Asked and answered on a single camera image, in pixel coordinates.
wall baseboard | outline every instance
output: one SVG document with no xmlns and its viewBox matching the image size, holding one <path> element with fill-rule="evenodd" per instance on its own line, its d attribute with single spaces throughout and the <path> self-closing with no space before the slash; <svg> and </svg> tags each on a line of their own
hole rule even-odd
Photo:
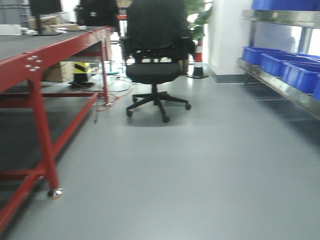
<svg viewBox="0 0 320 240">
<path fill-rule="evenodd" d="M 212 77 L 217 84 L 239 84 L 243 83 L 246 78 L 245 74 L 227 74 L 227 75 L 217 75 L 215 74 L 208 64 L 204 64 L 205 72 Z"/>
</svg>

workbench leg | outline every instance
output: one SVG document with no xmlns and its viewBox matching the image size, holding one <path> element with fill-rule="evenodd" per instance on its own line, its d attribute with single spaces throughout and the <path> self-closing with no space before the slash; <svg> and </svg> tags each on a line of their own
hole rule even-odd
<svg viewBox="0 0 320 240">
<path fill-rule="evenodd" d="M 56 163 L 53 152 L 53 145 L 50 136 L 48 118 L 41 93 L 41 81 L 28 81 L 31 104 L 34 120 L 42 151 L 42 162 L 44 165 L 45 179 L 49 182 L 54 199 L 60 197 L 62 190 L 59 188 L 59 180 L 56 171 Z"/>
<path fill-rule="evenodd" d="M 102 64 L 102 80 L 103 80 L 103 97 L 104 102 L 107 104 L 109 102 L 108 88 L 107 88 L 107 73 L 105 68 L 105 62 L 107 61 L 107 39 L 103 38 L 100 42 L 100 59 Z"/>
</svg>

computer monitor stand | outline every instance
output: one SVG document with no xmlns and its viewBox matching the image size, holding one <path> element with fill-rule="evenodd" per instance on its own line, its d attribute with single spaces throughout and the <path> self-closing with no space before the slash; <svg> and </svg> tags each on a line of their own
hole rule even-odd
<svg viewBox="0 0 320 240">
<path fill-rule="evenodd" d="M 54 31 L 54 32 L 45 32 L 45 31 L 43 31 L 39 15 L 35 16 L 35 24 L 36 24 L 37 33 L 34 34 L 33 36 L 55 36 L 55 35 L 62 34 L 62 32 L 56 32 L 56 31 Z"/>
</svg>

blue plastic bin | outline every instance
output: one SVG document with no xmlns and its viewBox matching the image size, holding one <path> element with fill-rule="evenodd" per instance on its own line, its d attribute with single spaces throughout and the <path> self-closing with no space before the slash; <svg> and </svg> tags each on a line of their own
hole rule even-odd
<svg viewBox="0 0 320 240">
<path fill-rule="evenodd" d="M 317 77 L 318 81 L 317 81 L 317 84 L 314 88 L 313 98 L 320 101 L 320 75 L 318 75 L 316 77 Z"/>
<path fill-rule="evenodd" d="M 318 11 L 319 0 L 253 0 L 254 10 Z"/>
<path fill-rule="evenodd" d="M 262 60 L 262 54 L 268 54 L 268 53 L 288 54 L 288 55 L 291 54 L 289 52 L 279 50 L 279 49 L 245 46 L 243 47 L 242 59 L 252 65 L 260 66 L 261 60 Z"/>
<path fill-rule="evenodd" d="M 313 94 L 319 81 L 320 64 L 284 63 L 282 80 L 306 94 Z"/>
<path fill-rule="evenodd" d="M 284 63 L 320 63 L 314 59 L 296 56 L 296 55 L 280 55 L 280 54 L 262 54 L 261 69 L 268 74 L 281 77 L 284 71 Z"/>
<path fill-rule="evenodd" d="M 318 55 L 310 55 L 310 54 L 305 54 L 305 53 L 296 53 L 297 56 L 302 56 L 302 57 L 307 57 L 307 58 L 311 58 L 311 59 L 316 59 L 316 60 L 320 60 L 320 56 Z"/>
</svg>

chair caster wheel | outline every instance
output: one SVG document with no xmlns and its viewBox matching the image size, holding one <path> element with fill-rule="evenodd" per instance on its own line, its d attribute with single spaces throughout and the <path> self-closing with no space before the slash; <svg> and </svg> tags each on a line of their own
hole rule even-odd
<svg viewBox="0 0 320 240">
<path fill-rule="evenodd" d="M 48 192 L 48 197 L 51 198 L 52 200 L 56 200 L 60 198 L 63 194 L 63 189 L 62 188 L 56 188 L 53 190 L 50 190 Z"/>
<path fill-rule="evenodd" d="M 169 118 L 168 116 L 163 116 L 163 117 L 162 117 L 162 121 L 163 121 L 164 123 L 168 123 L 168 122 L 170 121 L 170 118 Z"/>
<path fill-rule="evenodd" d="M 190 109 L 191 109 L 191 105 L 190 105 L 189 103 L 187 103 L 187 104 L 185 105 L 185 109 L 190 110 Z"/>
<path fill-rule="evenodd" d="M 133 112 L 132 112 L 132 111 L 130 111 L 130 110 L 127 110 L 127 111 L 126 111 L 126 115 L 127 115 L 128 117 L 131 117 L 131 116 L 132 116 L 132 114 L 133 114 Z"/>
</svg>

